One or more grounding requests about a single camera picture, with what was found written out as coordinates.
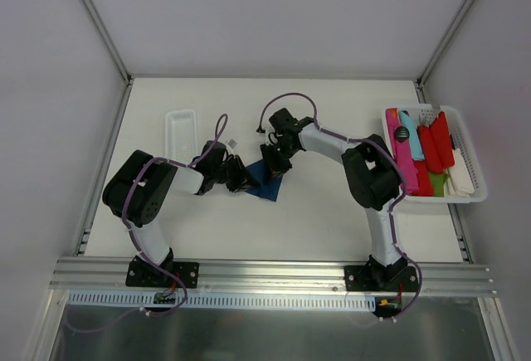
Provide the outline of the blue paper napkin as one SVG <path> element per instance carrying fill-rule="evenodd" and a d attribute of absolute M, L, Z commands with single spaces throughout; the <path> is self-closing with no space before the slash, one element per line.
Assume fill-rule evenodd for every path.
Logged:
<path fill-rule="evenodd" d="M 267 178 L 266 166 L 264 160 L 258 160 L 246 167 L 251 176 L 260 184 L 258 188 L 252 188 L 245 191 L 245 193 L 260 199 L 276 202 L 279 196 L 280 186 L 282 184 L 282 177 Z"/>

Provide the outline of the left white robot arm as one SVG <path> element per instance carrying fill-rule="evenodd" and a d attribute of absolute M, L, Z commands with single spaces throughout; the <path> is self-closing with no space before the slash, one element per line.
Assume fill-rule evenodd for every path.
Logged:
<path fill-rule="evenodd" d="M 173 250 L 158 223 L 165 198 L 170 192 L 202 196 L 217 184 L 230 193 L 260 187 L 239 155 L 213 140 L 190 164 L 137 149 L 107 183 L 102 202 L 124 224 L 153 285 L 164 286 L 173 277 Z"/>

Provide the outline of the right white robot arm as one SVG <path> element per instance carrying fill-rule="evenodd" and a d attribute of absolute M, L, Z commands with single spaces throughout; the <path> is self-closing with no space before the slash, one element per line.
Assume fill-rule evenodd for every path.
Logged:
<path fill-rule="evenodd" d="M 379 290 L 398 285 L 407 260 L 397 248 L 393 205 L 399 200 L 402 180 L 382 137 L 348 139 L 319 128 L 315 118 L 296 119 L 286 109 L 269 118 L 273 138 L 261 146 L 264 180 L 280 178 L 291 168 L 290 159 L 299 151 L 321 154 L 343 166 L 354 200 L 365 209 L 372 250 L 368 278 Z"/>

